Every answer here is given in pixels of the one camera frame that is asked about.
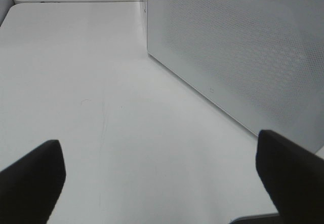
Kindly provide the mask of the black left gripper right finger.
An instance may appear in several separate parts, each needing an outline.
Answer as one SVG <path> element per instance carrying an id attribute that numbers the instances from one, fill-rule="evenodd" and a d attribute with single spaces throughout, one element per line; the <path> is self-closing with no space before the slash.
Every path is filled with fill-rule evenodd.
<path id="1" fill-rule="evenodd" d="M 256 170 L 284 223 L 323 223 L 322 158 L 272 130 L 261 130 Z"/>

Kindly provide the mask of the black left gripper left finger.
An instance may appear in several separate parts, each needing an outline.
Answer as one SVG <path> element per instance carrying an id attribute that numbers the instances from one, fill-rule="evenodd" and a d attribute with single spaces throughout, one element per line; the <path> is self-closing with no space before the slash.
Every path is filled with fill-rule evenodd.
<path id="1" fill-rule="evenodd" d="M 61 144 L 48 140 L 1 171 L 1 223 L 47 223 L 66 179 Z"/>

